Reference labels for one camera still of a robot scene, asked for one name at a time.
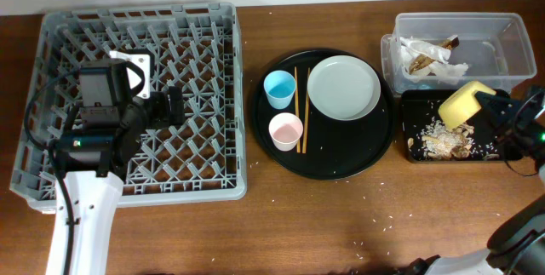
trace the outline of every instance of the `wooden table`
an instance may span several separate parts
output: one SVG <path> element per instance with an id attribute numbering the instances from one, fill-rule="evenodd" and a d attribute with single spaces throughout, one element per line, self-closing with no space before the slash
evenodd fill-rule
<path id="1" fill-rule="evenodd" d="M 381 70 L 380 40 L 393 31 L 396 14 L 424 11 L 520 14 L 538 75 L 513 94 L 529 83 L 545 84 L 545 0 L 336 3 L 238 9 L 244 98 L 251 97 L 272 61 L 300 49 L 346 50 Z M 3 274 L 44 273 L 53 231 L 52 215 L 30 209 L 8 189 L 40 20 L 40 15 L 0 17 Z M 338 182 L 309 180 L 276 164 L 246 123 L 252 163 L 246 196 L 118 209 L 108 274 L 320 274 L 405 266 L 418 257 L 485 247 L 498 226 L 543 193 L 537 178 L 519 177 L 503 163 L 411 164 L 400 130 L 383 159 L 364 174 Z M 532 161 L 515 166 L 533 170 Z"/>

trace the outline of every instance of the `dish rack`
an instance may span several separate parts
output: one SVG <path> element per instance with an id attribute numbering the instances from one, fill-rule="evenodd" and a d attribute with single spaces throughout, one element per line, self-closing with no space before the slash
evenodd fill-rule
<path id="1" fill-rule="evenodd" d="M 240 25 L 230 3 L 56 12 L 43 18 L 27 102 L 50 78 L 110 50 L 154 55 L 151 90 L 179 86 L 181 127 L 147 130 L 128 165 L 118 207 L 239 199 L 246 193 Z M 30 125 L 41 140 L 59 138 L 81 99 L 68 77 L 40 97 Z M 81 127 L 79 117 L 74 128 Z M 10 190 L 55 212 L 55 176 L 47 152 L 21 131 Z"/>

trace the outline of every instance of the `white plate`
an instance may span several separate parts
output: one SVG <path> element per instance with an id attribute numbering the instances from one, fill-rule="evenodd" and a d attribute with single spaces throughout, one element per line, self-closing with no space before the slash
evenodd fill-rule
<path id="1" fill-rule="evenodd" d="M 324 115 L 341 121 L 364 117 L 381 98 L 381 82 L 364 61 L 345 55 L 322 60 L 310 73 L 308 97 Z"/>

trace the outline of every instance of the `blue cup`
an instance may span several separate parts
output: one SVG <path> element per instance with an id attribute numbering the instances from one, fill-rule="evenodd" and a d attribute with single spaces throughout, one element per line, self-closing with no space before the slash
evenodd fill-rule
<path id="1" fill-rule="evenodd" d="M 295 93 L 295 78 L 285 71 L 270 72 L 265 77 L 263 88 L 272 108 L 284 109 Z"/>

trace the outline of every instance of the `pink cup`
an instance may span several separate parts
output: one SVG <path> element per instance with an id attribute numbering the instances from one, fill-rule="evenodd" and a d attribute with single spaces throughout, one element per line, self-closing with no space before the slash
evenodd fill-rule
<path id="1" fill-rule="evenodd" d="M 292 150 L 303 134 L 303 123 L 291 113 L 279 113 L 269 123 L 272 142 L 282 152 Z"/>

